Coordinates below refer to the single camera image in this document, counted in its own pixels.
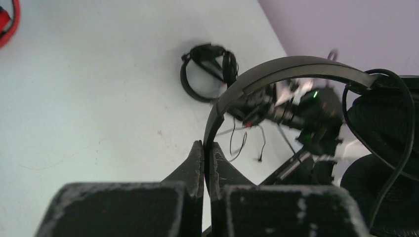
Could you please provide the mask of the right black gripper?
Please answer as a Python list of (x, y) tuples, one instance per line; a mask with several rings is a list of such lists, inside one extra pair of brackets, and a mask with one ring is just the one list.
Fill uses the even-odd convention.
[(229, 115), (241, 121), (245, 127), (256, 126), (268, 120), (289, 128), (304, 129), (305, 120), (298, 112), (293, 96), (289, 96), (285, 89), (277, 92), (274, 85), (241, 96), (227, 110)]

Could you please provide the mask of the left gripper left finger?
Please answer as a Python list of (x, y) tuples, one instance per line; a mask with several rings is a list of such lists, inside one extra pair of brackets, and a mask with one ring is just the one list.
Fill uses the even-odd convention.
[(51, 200), (38, 237), (199, 237), (202, 234), (204, 149), (160, 182), (80, 182)]

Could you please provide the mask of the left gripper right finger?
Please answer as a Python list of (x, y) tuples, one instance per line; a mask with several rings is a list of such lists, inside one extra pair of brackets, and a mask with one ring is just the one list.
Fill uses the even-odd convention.
[(217, 143), (209, 151), (214, 237), (367, 237), (355, 200), (333, 185), (257, 186), (229, 163)]

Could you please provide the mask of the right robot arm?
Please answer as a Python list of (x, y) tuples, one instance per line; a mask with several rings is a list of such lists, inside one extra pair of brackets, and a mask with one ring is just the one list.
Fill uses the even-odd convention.
[(271, 121), (300, 131), (296, 141), (302, 145), (281, 167), (269, 175), (262, 185), (330, 185), (336, 161), (315, 161), (314, 157), (333, 157), (342, 143), (339, 138), (343, 113), (338, 95), (331, 87), (299, 90), (289, 86), (269, 85), (250, 95), (241, 96), (228, 114), (243, 128), (260, 127)]

